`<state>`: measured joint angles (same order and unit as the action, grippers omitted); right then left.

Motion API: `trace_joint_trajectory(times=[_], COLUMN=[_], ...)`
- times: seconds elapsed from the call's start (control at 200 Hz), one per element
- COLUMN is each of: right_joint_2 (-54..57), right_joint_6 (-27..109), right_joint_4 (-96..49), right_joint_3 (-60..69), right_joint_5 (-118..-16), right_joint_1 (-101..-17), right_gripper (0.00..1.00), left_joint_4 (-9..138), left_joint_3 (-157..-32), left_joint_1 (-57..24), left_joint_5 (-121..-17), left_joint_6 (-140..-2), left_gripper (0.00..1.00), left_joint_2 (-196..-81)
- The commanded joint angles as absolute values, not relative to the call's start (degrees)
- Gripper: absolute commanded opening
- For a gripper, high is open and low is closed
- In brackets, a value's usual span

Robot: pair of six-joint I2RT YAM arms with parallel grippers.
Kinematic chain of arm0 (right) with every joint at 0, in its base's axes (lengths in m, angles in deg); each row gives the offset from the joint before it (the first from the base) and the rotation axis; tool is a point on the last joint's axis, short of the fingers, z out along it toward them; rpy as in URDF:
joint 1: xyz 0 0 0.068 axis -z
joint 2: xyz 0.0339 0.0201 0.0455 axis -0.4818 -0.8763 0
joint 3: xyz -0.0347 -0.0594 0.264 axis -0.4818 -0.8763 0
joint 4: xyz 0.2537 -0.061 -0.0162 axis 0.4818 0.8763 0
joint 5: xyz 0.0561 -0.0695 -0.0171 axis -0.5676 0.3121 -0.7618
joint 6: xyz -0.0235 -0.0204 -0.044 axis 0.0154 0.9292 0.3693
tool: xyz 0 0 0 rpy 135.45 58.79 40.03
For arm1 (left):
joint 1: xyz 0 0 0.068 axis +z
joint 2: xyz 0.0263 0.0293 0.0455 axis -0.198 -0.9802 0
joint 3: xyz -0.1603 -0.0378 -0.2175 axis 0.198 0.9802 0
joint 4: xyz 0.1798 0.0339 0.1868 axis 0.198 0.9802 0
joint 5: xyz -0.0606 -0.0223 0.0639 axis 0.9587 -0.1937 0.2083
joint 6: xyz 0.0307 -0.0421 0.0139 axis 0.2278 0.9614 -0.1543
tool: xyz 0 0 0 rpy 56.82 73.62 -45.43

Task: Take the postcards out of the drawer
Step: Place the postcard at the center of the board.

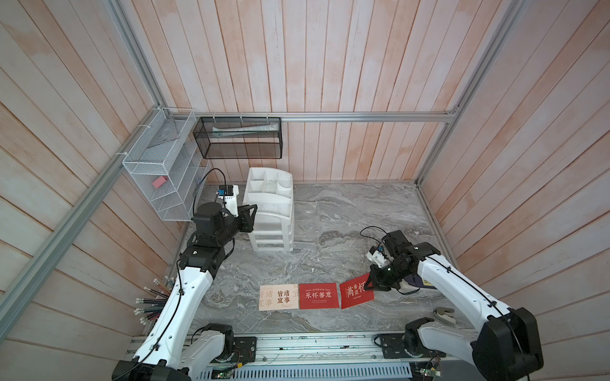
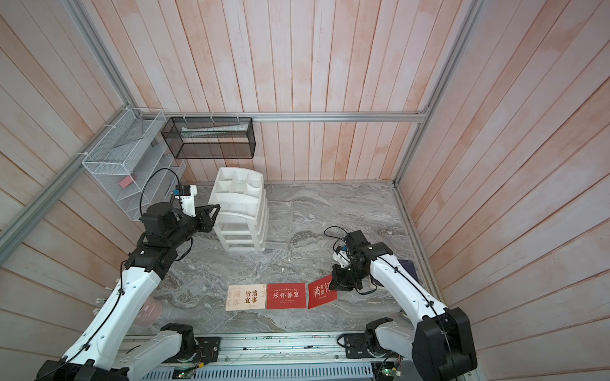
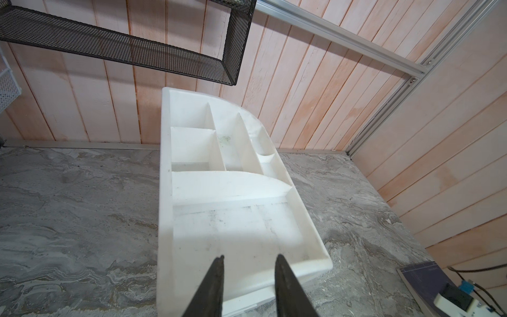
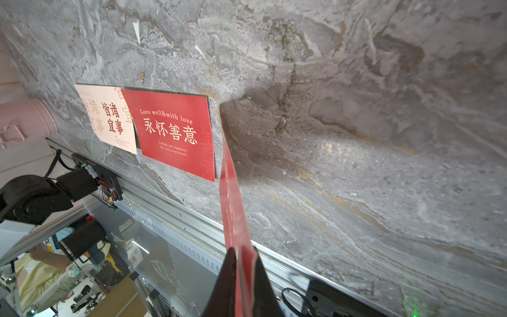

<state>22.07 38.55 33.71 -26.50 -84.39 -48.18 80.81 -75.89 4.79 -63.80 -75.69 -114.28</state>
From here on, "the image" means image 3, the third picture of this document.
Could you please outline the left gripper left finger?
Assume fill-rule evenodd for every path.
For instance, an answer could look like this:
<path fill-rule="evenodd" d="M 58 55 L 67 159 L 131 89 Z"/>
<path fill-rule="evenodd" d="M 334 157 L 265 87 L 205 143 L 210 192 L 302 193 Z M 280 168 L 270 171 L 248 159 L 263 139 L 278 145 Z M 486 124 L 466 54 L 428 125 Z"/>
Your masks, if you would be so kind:
<path fill-rule="evenodd" d="M 224 294 L 224 256 L 213 260 L 183 317 L 221 317 Z"/>

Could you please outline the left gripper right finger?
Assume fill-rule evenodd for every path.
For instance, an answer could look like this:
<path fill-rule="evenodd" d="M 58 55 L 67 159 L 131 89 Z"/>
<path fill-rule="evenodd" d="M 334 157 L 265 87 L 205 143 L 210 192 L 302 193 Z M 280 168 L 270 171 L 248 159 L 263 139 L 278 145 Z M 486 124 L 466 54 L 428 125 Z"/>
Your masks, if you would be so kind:
<path fill-rule="evenodd" d="M 277 256 L 275 262 L 275 299 L 278 316 L 319 317 L 282 254 Z"/>

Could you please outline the white plastic drawer organizer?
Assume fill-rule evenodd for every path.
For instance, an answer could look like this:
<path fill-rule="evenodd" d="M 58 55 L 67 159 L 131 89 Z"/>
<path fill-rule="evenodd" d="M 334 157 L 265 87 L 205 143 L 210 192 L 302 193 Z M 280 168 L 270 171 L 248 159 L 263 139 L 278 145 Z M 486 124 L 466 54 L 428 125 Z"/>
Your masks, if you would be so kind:
<path fill-rule="evenodd" d="M 333 266 L 263 124 L 219 97 L 163 88 L 158 315 L 182 316 L 219 257 L 223 316 L 269 302 L 278 255 L 301 283 Z"/>

